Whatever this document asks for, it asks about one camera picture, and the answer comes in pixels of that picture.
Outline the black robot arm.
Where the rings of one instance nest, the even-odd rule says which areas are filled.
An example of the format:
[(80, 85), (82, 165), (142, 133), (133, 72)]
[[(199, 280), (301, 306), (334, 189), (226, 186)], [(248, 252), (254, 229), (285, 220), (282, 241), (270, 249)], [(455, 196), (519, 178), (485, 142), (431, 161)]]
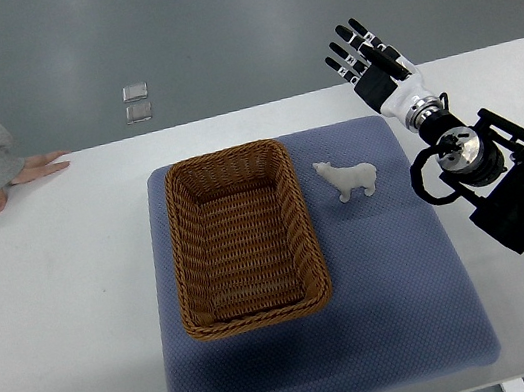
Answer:
[(463, 198), (470, 220), (524, 254), (524, 128), (482, 109), (465, 126), (439, 98), (413, 102), (407, 125), (427, 144), (411, 166), (411, 186), (439, 206)]

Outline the person's bare hand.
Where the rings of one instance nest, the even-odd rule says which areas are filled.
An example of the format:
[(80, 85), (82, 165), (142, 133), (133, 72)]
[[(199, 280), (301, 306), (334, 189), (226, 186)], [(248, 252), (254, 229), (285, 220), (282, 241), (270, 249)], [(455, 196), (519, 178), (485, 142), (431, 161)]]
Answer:
[(60, 161), (61, 157), (68, 155), (68, 151), (54, 151), (48, 154), (31, 156), (26, 158), (25, 164), (18, 175), (10, 180), (5, 186), (0, 188), (0, 213), (7, 205), (9, 192), (11, 186), (28, 184), (45, 176), (50, 176), (56, 172), (67, 169), (70, 165), (68, 160)]

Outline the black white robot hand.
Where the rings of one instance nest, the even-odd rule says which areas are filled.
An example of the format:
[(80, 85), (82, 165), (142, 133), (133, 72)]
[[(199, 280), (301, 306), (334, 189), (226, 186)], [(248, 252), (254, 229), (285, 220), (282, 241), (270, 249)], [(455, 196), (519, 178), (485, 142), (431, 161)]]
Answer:
[(415, 132), (425, 118), (445, 109), (417, 67), (360, 22), (351, 19), (335, 31), (340, 40), (329, 44), (333, 55), (324, 61), (376, 113)]

